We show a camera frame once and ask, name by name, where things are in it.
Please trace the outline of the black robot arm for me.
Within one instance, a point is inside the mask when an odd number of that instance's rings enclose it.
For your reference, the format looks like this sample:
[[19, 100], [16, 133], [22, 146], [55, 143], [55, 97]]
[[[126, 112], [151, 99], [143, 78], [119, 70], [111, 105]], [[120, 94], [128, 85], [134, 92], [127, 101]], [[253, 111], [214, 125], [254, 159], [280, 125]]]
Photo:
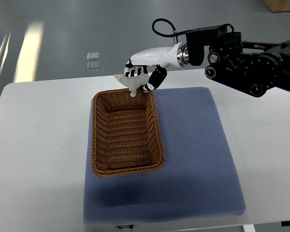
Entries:
[[186, 36], [179, 50], [179, 64], [205, 68], [208, 79], [253, 97], [263, 96], [277, 87], [290, 92], [290, 40], [281, 43], [242, 41], [230, 24], [174, 31], [171, 38]]

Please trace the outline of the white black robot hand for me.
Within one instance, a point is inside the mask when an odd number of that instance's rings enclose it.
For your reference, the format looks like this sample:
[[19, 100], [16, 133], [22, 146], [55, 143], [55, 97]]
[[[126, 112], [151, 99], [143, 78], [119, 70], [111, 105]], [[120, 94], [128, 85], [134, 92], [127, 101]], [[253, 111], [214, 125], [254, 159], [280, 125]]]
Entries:
[[167, 76], [166, 68], [174, 66], [185, 68], [189, 66], [188, 46], [186, 43], [176, 43], [172, 47], [150, 48], [138, 52], [130, 57], [124, 69], [126, 77], [136, 78], [145, 73], [148, 74], [147, 67], [155, 67], [148, 82], [141, 84], [137, 88], [144, 92], [157, 89]]

